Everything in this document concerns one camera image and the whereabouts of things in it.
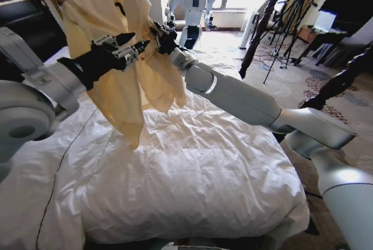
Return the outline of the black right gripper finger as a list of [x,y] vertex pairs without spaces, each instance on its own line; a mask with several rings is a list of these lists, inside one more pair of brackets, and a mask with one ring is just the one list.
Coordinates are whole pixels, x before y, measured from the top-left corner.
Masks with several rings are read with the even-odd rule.
[[150,43],[150,40],[139,41],[134,45],[125,46],[122,45],[119,49],[112,52],[114,59],[116,60],[116,67],[127,67],[136,63],[139,56],[144,53],[146,47]]
[[149,30],[152,32],[152,34],[154,35],[154,39],[155,39],[155,42],[156,42],[156,45],[158,47],[161,47],[162,45],[162,36],[163,36],[163,33],[161,32],[160,30],[160,25],[158,22],[156,21],[153,21],[153,23],[149,26]]
[[177,38],[176,31],[167,24],[162,24],[160,30],[163,32],[164,37]]

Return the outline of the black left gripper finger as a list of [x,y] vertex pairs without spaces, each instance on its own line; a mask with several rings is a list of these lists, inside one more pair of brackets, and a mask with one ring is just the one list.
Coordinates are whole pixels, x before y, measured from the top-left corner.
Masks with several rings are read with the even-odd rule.
[[103,36],[92,41],[92,51],[104,49],[106,51],[116,51],[132,40],[135,33],[121,33],[117,36]]

